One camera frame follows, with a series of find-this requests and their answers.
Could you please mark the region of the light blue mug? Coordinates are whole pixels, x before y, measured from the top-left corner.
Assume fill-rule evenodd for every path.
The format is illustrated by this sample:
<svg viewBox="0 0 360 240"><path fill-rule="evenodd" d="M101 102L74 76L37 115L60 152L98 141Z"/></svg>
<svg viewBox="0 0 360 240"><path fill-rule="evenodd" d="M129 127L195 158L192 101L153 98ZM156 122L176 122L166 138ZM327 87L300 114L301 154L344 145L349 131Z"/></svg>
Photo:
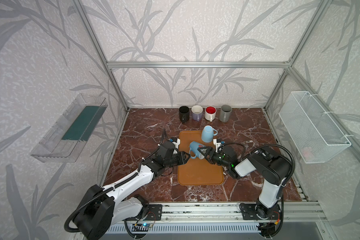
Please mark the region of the light blue mug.
<svg viewBox="0 0 360 240"><path fill-rule="evenodd" d="M205 126L202 131L202 141L205 143L210 143L213 141L214 137L218 135L218 131L212 126Z"/></svg>

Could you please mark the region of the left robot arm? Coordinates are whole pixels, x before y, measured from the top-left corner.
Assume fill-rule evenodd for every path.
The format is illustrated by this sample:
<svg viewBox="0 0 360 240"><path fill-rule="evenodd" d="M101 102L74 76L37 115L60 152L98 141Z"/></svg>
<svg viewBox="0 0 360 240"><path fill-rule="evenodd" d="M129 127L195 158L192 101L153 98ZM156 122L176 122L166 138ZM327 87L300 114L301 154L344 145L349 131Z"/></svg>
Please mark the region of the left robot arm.
<svg viewBox="0 0 360 240"><path fill-rule="evenodd" d="M179 138L162 133L158 148L143 158L136 170L120 180L100 187L90 187L64 223L68 233L82 233L88 240L100 239L110 228L128 218L144 217L147 201L141 196L127 197L140 187L163 175L168 168L184 165L190 154L180 151Z"/></svg>

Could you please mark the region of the lilac mug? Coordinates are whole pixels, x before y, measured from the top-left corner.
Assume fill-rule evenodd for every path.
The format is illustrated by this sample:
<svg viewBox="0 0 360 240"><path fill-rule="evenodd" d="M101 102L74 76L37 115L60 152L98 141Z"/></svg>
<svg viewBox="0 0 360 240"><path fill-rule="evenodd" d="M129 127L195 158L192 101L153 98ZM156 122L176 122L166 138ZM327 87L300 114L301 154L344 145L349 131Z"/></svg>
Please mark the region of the lilac mug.
<svg viewBox="0 0 360 240"><path fill-rule="evenodd" d="M192 106L191 108L192 119L197 122L201 121L203 118L203 111L204 109L202 106L199 105Z"/></svg>

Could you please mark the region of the white mug red inside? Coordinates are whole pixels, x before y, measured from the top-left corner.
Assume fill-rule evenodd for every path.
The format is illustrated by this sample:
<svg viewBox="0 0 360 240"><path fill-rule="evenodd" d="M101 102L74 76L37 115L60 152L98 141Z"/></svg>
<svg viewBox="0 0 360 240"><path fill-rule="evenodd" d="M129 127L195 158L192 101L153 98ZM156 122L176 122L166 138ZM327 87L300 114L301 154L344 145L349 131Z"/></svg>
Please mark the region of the white mug red inside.
<svg viewBox="0 0 360 240"><path fill-rule="evenodd" d="M205 109L205 119L212 122L216 117L217 109L213 106L208 106Z"/></svg>

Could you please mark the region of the blue dotted floral mug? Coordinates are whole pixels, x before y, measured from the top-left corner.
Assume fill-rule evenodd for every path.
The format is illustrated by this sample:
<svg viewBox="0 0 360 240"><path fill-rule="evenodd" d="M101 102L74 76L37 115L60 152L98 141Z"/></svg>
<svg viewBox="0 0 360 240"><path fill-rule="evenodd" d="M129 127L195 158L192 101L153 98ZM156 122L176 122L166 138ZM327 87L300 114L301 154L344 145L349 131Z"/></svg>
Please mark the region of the blue dotted floral mug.
<svg viewBox="0 0 360 240"><path fill-rule="evenodd" d="M198 150L198 148L203 148L205 147L205 145L201 144L201 143L198 143L198 142L191 142L190 143L190 151L189 151L189 155L190 155L190 158L191 159L196 159L196 158L199 158L199 159L204 159L205 156Z"/></svg>

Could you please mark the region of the grey mug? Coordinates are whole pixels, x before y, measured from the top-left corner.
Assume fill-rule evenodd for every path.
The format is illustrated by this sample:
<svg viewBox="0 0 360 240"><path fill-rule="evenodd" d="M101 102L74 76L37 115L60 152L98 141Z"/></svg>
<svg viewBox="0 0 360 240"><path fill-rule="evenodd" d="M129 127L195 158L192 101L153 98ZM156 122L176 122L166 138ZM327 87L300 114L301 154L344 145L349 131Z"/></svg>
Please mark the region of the grey mug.
<svg viewBox="0 0 360 240"><path fill-rule="evenodd" d="M223 123L226 123L229 120L231 113L232 113L231 106L229 105L221 106L219 120Z"/></svg>

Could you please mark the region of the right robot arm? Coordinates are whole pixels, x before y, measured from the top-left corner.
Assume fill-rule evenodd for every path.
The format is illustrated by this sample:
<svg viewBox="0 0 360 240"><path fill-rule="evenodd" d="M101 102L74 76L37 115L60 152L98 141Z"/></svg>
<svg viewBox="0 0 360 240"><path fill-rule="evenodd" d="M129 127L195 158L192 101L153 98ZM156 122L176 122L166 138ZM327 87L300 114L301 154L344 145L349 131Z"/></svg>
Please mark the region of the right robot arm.
<svg viewBox="0 0 360 240"><path fill-rule="evenodd" d="M241 211L267 220L282 199L283 189L295 172L296 161L288 149L277 144L260 146L239 160L232 145L236 143L227 143L217 149L197 145L197 152L210 164L224 167L233 179L254 171L262 175L264 181L256 205L249 208L241 204Z"/></svg>

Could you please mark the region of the black mug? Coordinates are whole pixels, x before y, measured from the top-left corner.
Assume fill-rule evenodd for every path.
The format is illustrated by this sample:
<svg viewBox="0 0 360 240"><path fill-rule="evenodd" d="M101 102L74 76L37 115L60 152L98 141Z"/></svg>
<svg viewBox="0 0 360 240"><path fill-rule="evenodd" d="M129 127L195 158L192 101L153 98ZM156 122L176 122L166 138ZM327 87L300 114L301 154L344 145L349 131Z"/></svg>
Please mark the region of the black mug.
<svg viewBox="0 0 360 240"><path fill-rule="evenodd" d="M190 108L188 106L181 106L179 108L179 118L182 124L190 119Z"/></svg>

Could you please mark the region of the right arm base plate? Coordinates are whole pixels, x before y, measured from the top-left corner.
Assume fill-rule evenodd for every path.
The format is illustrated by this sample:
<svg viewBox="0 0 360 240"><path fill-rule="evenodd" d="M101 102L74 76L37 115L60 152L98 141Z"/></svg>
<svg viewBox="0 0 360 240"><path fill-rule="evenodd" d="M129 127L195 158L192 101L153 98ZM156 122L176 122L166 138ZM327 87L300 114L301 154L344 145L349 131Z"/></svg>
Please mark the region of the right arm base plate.
<svg viewBox="0 0 360 240"><path fill-rule="evenodd" d="M273 221L279 220L282 210L278 204L275 204L272 208L268 209L259 204L245 204L240 203L239 209L243 216L243 220L265 220Z"/></svg>

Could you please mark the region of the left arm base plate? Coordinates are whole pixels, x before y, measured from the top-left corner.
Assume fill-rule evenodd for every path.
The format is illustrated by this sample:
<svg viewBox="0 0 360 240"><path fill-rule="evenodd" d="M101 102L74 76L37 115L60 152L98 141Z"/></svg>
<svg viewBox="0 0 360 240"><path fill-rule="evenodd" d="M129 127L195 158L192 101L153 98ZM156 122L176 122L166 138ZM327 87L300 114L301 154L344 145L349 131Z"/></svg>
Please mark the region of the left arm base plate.
<svg viewBox="0 0 360 240"><path fill-rule="evenodd" d="M149 204L143 205L142 220L144 221L160 221L163 213L163 205Z"/></svg>

